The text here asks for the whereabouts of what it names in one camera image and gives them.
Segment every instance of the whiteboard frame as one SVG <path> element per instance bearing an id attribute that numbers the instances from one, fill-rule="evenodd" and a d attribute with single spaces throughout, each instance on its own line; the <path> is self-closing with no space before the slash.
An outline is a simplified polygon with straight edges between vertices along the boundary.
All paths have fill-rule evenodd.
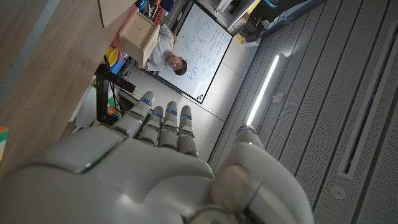
<path id="1" fill-rule="evenodd" d="M 189 96 L 190 98 L 192 98 L 193 100 L 195 100 L 195 101 L 198 102 L 199 104 L 202 104 L 202 103 L 205 101 L 206 95 L 207 95 L 207 93 L 208 93 L 208 91 L 209 91 L 209 89 L 210 89 L 211 84 L 213 84 L 214 77 L 216 77 L 216 74 L 217 74 L 217 72 L 218 72 L 218 69 L 220 68 L 221 63 L 223 62 L 225 53 L 227 52 L 227 50 L 228 50 L 228 48 L 229 48 L 229 45 L 230 45 L 231 42 L 232 42 L 233 36 L 228 32 L 228 30 L 227 30 L 223 25 L 221 25 L 221 24 L 216 20 L 216 17 L 215 17 L 209 10 L 207 10 L 204 6 L 202 6 L 202 5 L 200 4 L 200 2 L 198 2 L 197 0 L 188 0 L 187 3 L 185 3 L 185 5 L 187 6 L 190 2 L 192 2 L 193 4 L 192 4 L 192 5 L 190 6 L 190 8 L 188 9 L 189 11 L 188 11 L 188 13 L 187 13 L 187 16 L 186 16 L 185 18 L 183 18 L 182 25 L 181 25 L 181 27 L 179 28 L 178 32 L 175 34 L 176 36 L 178 36 L 178 34 L 180 33 L 180 30 L 181 30 L 182 26 L 184 26 L 185 20 L 187 19 L 189 13 L 191 12 L 191 9 L 192 9 L 193 5 L 196 4 L 203 12 L 205 12 L 208 16 L 210 16 L 211 19 L 213 19 L 223 30 L 225 30 L 225 31 L 231 36 L 231 40 L 229 41 L 228 46 L 227 46 L 227 48 L 225 49 L 225 52 L 224 52 L 224 54 L 223 54 L 223 57 L 221 58 L 221 60 L 220 60 L 220 62 L 219 62 L 219 64 L 218 64 L 218 66 L 217 66 L 217 69 L 216 69 L 216 71 L 215 71 L 215 74 L 213 75 L 213 78 L 212 78 L 211 81 L 210 81 L 210 84 L 209 84 L 209 86 L 208 86 L 208 88 L 207 88 L 207 90 L 206 90 L 206 93 L 203 95 L 202 101 L 197 100 L 195 97 L 189 95 L 188 93 L 185 93 L 184 91 L 182 91 L 182 90 L 181 90 L 180 88 L 178 88 L 177 86 L 171 84 L 171 83 L 168 82 L 166 79 L 164 79 L 164 78 L 162 78 L 161 76 L 159 76 L 159 73 L 156 74 L 156 77 L 159 78 L 159 79 L 161 79 L 163 82 L 165 82 L 165 83 L 169 86 L 169 88 L 177 89 L 178 91 L 180 91 L 180 92 L 183 93 L 184 95 Z"/>

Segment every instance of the red object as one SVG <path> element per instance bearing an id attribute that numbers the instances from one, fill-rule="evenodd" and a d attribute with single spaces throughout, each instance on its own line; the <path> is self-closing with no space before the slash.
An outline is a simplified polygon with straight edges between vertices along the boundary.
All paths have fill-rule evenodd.
<path id="1" fill-rule="evenodd" d="M 160 20 L 162 20 L 162 15 L 163 15 L 163 9 L 159 7 L 159 9 L 156 11 L 154 18 L 152 21 L 157 25 L 160 23 Z"/>
<path id="2" fill-rule="evenodd" d="M 114 38 L 112 40 L 111 47 L 113 47 L 115 49 L 118 49 L 119 53 L 123 52 L 122 51 L 122 47 L 120 46 L 120 38 L 119 38 L 120 32 L 123 30 L 123 27 L 126 25 L 127 21 L 130 19 L 130 17 L 132 15 L 132 13 L 134 12 L 134 10 L 136 10 L 136 7 L 137 6 L 135 4 L 133 4 L 130 7 L 129 11 L 127 12 L 127 15 L 125 16 L 125 18 L 124 18 L 124 20 L 123 20 L 123 22 L 122 22 L 122 24 L 120 26 L 120 28 L 118 29 L 118 32 L 116 33 L 116 35 L 114 36 Z"/>

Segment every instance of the black stand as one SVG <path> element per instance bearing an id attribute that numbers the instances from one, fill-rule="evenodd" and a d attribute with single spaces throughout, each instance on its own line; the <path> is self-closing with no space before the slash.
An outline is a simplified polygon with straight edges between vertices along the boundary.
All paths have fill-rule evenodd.
<path id="1" fill-rule="evenodd" d="M 97 120 L 107 125 L 113 125 L 118 119 L 108 114 L 109 82 L 130 93 L 133 93 L 136 86 L 119 78 L 103 64 L 99 65 L 95 75 L 97 77 Z"/>

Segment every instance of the white shirt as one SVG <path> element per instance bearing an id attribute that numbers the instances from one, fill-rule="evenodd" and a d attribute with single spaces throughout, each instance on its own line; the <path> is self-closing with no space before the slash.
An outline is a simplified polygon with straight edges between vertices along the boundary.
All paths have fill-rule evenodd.
<path id="1" fill-rule="evenodd" d="M 147 71 L 162 71 L 166 65 L 166 53 L 173 50 L 174 37 L 170 29 L 163 24 L 159 30 L 159 38 L 147 61 Z"/>

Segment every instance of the green object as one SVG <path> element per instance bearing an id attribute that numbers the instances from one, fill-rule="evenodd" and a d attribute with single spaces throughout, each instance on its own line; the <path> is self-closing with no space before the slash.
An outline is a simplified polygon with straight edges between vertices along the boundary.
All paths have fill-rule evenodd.
<path id="1" fill-rule="evenodd" d="M 0 142 L 7 140 L 9 130 L 6 129 L 0 133 Z"/>
<path id="2" fill-rule="evenodd" d="M 108 99 L 108 105 L 114 106 L 113 96 L 111 96 L 111 97 Z"/>

